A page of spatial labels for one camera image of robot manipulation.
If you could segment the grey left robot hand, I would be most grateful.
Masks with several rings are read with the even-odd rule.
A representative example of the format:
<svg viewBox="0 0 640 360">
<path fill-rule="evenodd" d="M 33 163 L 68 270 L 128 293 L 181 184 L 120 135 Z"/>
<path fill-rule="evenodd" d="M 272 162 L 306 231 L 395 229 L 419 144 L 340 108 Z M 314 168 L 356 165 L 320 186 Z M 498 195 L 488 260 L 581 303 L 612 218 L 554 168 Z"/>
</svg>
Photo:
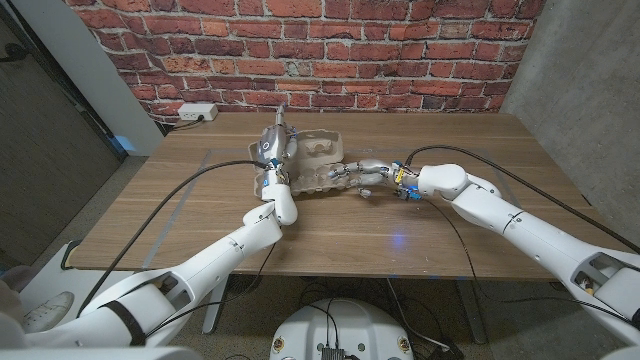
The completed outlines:
<svg viewBox="0 0 640 360">
<path fill-rule="evenodd" d="M 276 123 L 263 130 L 257 146 L 257 162 L 264 164 L 265 170 L 277 169 L 297 152 L 297 130 L 284 121 L 285 107 L 278 107 Z"/>
</svg>

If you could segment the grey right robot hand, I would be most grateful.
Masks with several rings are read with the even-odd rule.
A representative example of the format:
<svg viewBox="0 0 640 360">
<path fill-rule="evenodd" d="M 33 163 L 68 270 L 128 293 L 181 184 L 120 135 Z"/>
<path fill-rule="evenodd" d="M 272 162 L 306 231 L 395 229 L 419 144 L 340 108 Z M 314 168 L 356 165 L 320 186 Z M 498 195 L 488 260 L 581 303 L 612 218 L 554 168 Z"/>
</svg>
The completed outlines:
<svg viewBox="0 0 640 360">
<path fill-rule="evenodd" d="M 330 170 L 331 180 L 346 179 L 347 188 L 355 187 L 363 198 L 371 196 L 368 186 L 386 186 L 395 192 L 404 192 L 407 187 L 402 183 L 402 168 L 397 163 L 385 163 L 376 159 L 364 159 L 339 165 Z"/>
</svg>

